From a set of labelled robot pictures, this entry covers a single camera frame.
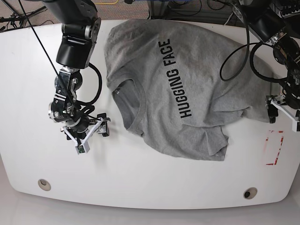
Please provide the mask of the grey metal frame leg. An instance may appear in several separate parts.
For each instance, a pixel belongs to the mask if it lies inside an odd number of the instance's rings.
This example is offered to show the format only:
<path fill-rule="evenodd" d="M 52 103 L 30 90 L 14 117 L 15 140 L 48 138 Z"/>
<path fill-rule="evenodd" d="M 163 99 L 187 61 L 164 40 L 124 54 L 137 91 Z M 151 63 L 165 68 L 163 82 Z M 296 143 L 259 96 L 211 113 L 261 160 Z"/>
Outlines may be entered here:
<path fill-rule="evenodd" d="M 148 0 L 150 19 L 165 19 L 167 17 L 169 0 Z"/>

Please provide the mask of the white power strip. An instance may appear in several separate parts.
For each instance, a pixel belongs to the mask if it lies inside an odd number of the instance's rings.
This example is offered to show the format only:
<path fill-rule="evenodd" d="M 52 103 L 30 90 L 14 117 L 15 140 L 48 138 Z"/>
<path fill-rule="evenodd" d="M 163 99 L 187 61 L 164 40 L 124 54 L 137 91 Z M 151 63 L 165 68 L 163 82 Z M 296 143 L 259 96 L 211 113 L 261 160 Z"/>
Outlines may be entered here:
<path fill-rule="evenodd" d="M 289 18 L 296 15 L 300 15 L 300 6 L 297 4 L 291 6 L 284 6 L 279 12 L 279 16 L 281 18 Z"/>

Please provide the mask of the red tape rectangle marking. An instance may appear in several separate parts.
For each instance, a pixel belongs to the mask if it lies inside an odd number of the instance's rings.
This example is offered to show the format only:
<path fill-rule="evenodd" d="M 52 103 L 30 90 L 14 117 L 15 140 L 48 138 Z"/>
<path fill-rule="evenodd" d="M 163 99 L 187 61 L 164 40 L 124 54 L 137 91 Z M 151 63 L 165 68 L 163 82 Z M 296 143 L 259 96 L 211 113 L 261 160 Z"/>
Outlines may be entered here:
<path fill-rule="evenodd" d="M 263 149 L 263 163 L 265 165 L 276 165 L 284 139 L 284 131 L 269 130 L 265 139 Z"/>

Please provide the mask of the grey printed T-shirt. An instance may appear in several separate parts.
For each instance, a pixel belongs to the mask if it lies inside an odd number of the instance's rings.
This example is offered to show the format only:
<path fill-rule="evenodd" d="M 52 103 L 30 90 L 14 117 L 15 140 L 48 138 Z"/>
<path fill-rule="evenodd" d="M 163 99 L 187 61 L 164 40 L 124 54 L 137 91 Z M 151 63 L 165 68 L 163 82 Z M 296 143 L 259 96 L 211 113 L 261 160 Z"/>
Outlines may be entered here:
<path fill-rule="evenodd" d="M 245 47 L 211 30 L 128 20 L 111 29 L 104 52 L 125 129 L 162 154 L 223 161 L 224 125 L 269 122 L 271 84 L 253 73 Z"/>

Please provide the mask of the black tripod legs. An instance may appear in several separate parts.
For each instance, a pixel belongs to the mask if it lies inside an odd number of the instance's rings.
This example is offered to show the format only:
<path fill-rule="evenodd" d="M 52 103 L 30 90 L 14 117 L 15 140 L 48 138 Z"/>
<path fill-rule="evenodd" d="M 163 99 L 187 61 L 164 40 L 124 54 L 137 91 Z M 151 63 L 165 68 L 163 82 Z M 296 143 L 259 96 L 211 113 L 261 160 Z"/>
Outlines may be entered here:
<path fill-rule="evenodd" d="M 12 14 L 10 17 L 5 18 L 3 16 L 0 17 L 0 23 L 7 23 L 5 26 L 0 27 L 1 32 L 9 31 L 9 30 L 17 30 L 25 27 L 25 22 L 27 21 L 27 18 L 24 13 L 19 14 L 13 6 L 11 6 L 6 0 L 2 0 L 4 5 L 8 7 Z M 42 6 L 34 11 L 27 12 L 26 15 L 28 18 L 34 17 L 42 12 L 45 12 L 47 8 L 45 6 Z"/>

